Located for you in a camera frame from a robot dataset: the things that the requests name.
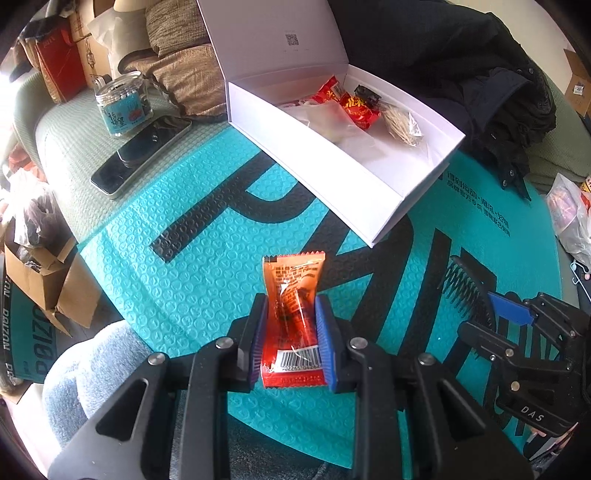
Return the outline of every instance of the red snack wrapper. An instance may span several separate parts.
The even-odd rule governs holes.
[[[340,82],[333,75],[311,98],[318,103],[328,102],[328,100],[335,100],[337,103],[340,103],[344,95],[349,94],[341,87]]]
[[[261,377],[268,387],[325,385],[316,337],[314,299],[324,252],[264,257],[269,297]]]
[[[379,110],[369,108],[361,98],[348,93],[346,98],[343,97],[340,101],[340,104],[361,130],[367,130],[379,118]]]
[[[335,100],[361,130],[367,130],[379,118],[379,110],[369,108],[361,98],[350,95],[334,75],[311,99],[318,103]]]

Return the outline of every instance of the beige pillow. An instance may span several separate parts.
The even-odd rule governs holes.
[[[158,57],[209,43],[197,0],[162,0],[146,8],[150,46]]]
[[[163,59],[128,60],[127,72],[139,70],[152,78],[178,105],[181,115],[218,116],[226,113],[222,71],[210,44],[172,53]]]

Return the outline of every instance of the phone screen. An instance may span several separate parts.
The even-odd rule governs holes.
[[[154,120],[116,151],[90,181],[107,194],[114,194],[144,163],[191,125],[190,120],[162,116]]]

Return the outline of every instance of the red bag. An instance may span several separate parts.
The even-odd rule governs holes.
[[[68,20],[62,18],[49,34],[37,40],[36,48],[42,70],[57,90],[59,97],[52,96],[55,103],[72,100],[86,88],[82,62]]]

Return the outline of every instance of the white plastic bag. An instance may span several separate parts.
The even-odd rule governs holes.
[[[47,247],[60,229],[57,202],[50,186],[22,168],[10,177],[6,213],[6,220],[15,219],[15,243],[24,247]]]
[[[591,268],[591,194],[558,173],[546,196],[552,227],[564,249]]]
[[[374,138],[355,125],[334,100],[280,108],[356,160],[371,156],[372,149],[376,148]]]

